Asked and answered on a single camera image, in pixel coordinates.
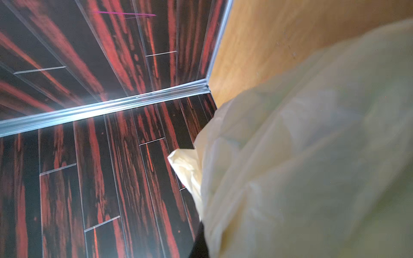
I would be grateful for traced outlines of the white plastic bag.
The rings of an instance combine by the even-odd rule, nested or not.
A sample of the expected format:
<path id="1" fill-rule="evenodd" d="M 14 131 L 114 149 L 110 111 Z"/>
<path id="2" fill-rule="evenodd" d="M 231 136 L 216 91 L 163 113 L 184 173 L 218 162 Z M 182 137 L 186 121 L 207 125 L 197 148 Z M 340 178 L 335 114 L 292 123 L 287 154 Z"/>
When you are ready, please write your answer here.
<path id="1" fill-rule="evenodd" d="M 168 160 L 210 258 L 413 255 L 413 21 L 223 104 Z"/>

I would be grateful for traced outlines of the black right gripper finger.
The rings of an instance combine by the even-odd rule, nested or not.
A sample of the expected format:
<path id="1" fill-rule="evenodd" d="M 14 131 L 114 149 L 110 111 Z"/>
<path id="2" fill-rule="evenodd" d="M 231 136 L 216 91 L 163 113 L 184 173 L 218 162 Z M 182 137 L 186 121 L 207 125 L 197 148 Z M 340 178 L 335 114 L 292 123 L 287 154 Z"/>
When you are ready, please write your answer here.
<path id="1" fill-rule="evenodd" d="M 200 222 L 194 245 L 188 258 L 209 258 L 209 251 L 204 237 L 204 225 Z"/>

